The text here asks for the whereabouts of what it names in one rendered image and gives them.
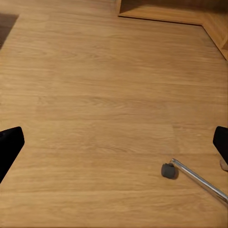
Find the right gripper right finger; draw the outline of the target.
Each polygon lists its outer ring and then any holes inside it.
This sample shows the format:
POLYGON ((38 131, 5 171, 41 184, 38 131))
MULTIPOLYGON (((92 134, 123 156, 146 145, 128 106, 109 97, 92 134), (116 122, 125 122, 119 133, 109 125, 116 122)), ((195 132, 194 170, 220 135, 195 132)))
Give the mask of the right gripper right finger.
POLYGON ((213 144, 228 164, 228 128, 217 126, 214 133, 213 144))

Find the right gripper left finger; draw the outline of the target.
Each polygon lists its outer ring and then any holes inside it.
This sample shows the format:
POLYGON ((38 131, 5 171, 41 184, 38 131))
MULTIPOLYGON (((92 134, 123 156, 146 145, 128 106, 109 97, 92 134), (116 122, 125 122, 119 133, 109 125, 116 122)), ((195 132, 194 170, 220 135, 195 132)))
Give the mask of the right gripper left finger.
POLYGON ((0 183, 25 144, 20 126, 0 132, 0 183))

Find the swivel chair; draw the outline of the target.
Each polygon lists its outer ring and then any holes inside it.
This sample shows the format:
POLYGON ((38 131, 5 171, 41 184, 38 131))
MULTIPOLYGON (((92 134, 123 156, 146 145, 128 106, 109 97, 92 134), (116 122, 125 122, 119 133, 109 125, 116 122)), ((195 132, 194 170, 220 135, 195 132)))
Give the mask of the swivel chair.
MULTIPOLYGON (((225 162, 223 157, 220 159, 219 163, 223 171, 228 171, 228 164, 225 162)), ((216 187, 211 185, 209 182, 201 178, 198 174, 190 170, 188 167, 186 167, 176 159, 172 159, 168 164, 162 165, 161 175, 173 178, 175 175, 175 167, 177 167, 186 175, 188 175, 191 179, 197 182, 200 186, 202 186, 205 190, 210 192, 213 196, 215 196, 218 200, 220 200, 223 204, 225 204, 228 207, 228 195, 218 190, 216 187)))

